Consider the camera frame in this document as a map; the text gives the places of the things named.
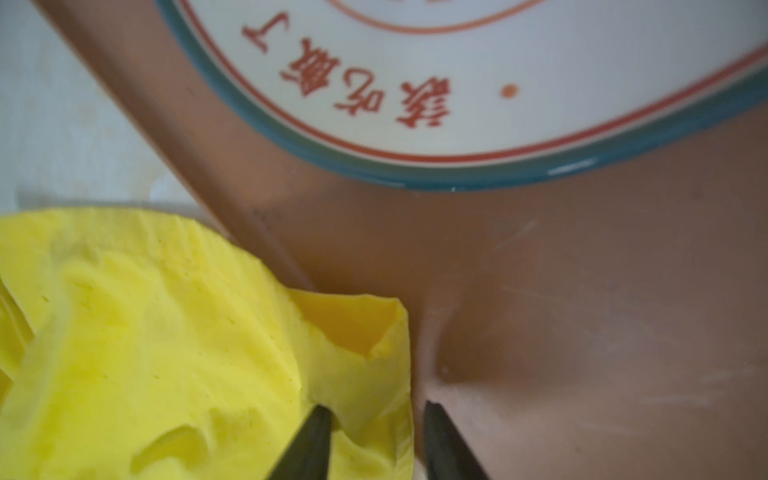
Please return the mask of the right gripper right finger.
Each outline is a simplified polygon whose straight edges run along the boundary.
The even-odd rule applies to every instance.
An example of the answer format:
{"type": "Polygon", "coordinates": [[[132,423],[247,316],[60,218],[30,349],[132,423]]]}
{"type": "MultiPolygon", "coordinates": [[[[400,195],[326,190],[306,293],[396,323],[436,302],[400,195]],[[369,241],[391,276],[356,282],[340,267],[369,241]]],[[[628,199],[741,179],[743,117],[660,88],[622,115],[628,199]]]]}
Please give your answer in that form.
{"type": "Polygon", "coordinates": [[[464,437],[437,402],[424,411],[425,467],[429,480],[489,480],[464,437]]]}

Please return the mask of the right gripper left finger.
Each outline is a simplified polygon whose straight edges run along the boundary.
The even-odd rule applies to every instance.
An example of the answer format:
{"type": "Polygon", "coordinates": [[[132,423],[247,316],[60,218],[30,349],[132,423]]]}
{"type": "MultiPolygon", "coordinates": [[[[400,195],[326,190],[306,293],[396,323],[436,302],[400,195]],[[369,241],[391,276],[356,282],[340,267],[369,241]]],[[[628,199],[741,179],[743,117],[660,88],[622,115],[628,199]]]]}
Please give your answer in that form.
{"type": "Polygon", "coordinates": [[[332,412],[316,405],[277,461],[268,480],[326,480],[331,450],[332,412]]]}

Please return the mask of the yellow shorts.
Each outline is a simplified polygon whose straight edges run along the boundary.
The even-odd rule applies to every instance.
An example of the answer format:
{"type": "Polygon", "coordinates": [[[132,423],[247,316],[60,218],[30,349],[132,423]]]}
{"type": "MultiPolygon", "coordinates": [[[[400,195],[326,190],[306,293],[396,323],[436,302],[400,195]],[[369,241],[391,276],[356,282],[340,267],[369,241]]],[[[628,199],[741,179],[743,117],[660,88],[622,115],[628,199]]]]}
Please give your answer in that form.
{"type": "Polygon", "coordinates": [[[408,313],[284,286],[195,220],[1,220],[5,479],[263,479],[310,411],[333,479],[409,479],[408,313]]]}

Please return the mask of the brown wooden tray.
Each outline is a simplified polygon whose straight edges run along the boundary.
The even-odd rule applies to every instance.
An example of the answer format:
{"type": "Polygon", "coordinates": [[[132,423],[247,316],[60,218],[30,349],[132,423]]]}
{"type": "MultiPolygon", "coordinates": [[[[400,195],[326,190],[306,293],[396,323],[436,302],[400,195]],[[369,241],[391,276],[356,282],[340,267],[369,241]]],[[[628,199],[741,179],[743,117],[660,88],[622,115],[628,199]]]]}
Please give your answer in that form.
{"type": "Polygon", "coordinates": [[[397,297],[413,395],[494,479],[767,475],[767,110],[563,180],[420,193],[251,129],[151,1],[39,10],[216,226],[292,287],[397,297]]]}

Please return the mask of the white patterned plate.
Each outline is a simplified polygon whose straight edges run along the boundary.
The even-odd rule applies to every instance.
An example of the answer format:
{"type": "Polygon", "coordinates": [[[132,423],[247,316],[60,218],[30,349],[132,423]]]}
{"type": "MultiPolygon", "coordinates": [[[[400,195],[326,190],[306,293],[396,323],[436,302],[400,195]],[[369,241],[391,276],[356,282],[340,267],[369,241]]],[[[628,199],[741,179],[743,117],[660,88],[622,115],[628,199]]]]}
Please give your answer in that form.
{"type": "Polygon", "coordinates": [[[252,128],[355,179],[516,186],[767,99],[763,1],[161,1],[252,128]]]}

